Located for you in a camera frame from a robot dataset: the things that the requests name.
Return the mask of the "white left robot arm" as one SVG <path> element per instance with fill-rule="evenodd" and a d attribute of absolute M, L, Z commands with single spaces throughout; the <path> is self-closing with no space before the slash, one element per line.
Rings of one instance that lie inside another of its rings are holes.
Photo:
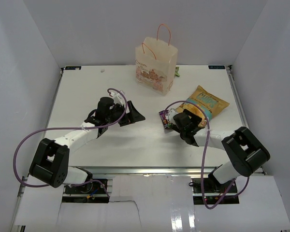
<path fill-rule="evenodd" d="M 122 127 L 144 120 L 145 117 L 131 101 L 124 102 L 120 97 L 102 97 L 80 130 L 73 130 L 54 140 L 44 138 L 40 141 L 29 174 L 54 188 L 62 184 L 72 185 L 87 193 L 92 189 L 90 173 L 69 166 L 70 155 L 99 138 L 108 129 L 108 124 L 118 123 Z"/>

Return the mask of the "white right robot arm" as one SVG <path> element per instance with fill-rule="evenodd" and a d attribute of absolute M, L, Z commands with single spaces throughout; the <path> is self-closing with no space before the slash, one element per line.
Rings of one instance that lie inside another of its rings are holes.
<path fill-rule="evenodd" d="M 169 120 L 172 129 L 180 134 L 187 144 L 209 146 L 223 150 L 229 161 L 216 167 L 208 175 L 209 188 L 219 193 L 226 183 L 239 176 L 249 177 L 270 159 L 270 153 L 247 127 L 234 131 L 208 130 L 201 127 L 201 117 L 188 110 L 181 113 L 171 109 Z"/>

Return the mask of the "green snack packet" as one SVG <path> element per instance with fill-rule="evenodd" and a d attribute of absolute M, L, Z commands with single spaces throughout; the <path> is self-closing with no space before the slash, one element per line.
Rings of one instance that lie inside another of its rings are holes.
<path fill-rule="evenodd" d="M 179 66 L 176 66 L 174 75 L 176 77 L 180 77 L 180 74 L 179 74 Z"/>

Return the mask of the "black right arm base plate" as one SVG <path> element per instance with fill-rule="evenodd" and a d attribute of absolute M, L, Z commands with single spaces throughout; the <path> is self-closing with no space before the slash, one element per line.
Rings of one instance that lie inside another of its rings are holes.
<path fill-rule="evenodd" d="M 223 184 L 222 186 L 214 186 L 210 183 L 207 178 L 204 178 L 204 199 L 209 205 L 214 205 L 223 195 L 227 187 L 230 185 L 231 181 Z M 192 187 L 193 192 L 193 202 L 194 205 L 202 205 L 202 192 L 201 192 L 201 179 L 193 178 L 188 184 Z M 239 204 L 239 197 L 236 194 L 239 192 L 236 183 L 233 183 L 230 190 L 220 202 L 220 204 Z"/>

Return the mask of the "purple candy packet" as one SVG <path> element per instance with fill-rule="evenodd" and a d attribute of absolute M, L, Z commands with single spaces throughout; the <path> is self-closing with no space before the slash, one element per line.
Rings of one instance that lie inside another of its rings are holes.
<path fill-rule="evenodd" d="M 173 124 L 169 120 L 169 111 L 170 110 L 163 110 L 159 112 L 159 116 L 161 118 L 162 124 L 166 130 L 172 130 Z"/>

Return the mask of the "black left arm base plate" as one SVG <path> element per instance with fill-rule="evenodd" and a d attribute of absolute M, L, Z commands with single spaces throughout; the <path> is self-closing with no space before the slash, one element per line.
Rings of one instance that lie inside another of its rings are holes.
<path fill-rule="evenodd" d="M 98 179 L 79 187 L 66 185 L 62 196 L 63 203 L 108 203 L 108 179 Z"/>

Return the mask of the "yellow chips bag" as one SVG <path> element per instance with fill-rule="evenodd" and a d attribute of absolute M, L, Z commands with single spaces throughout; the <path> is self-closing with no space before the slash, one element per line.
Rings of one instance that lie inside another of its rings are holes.
<path fill-rule="evenodd" d="M 201 110 L 194 105 L 198 105 L 206 114 L 206 117 L 210 121 L 212 118 L 220 114 L 225 108 L 230 104 L 215 95 L 207 92 L 201 86 L 198 86 L 196 90 L 187 98 L 189 103 L 182 103 L 179 107 L 176 108 L 178 113 L 183 112 L 185 109 L 192 112 L 193 114 L 199 116 L 202 120 L 199 123 L 199 126 L 205 127 L 207 121 L 204 114 Z"/>

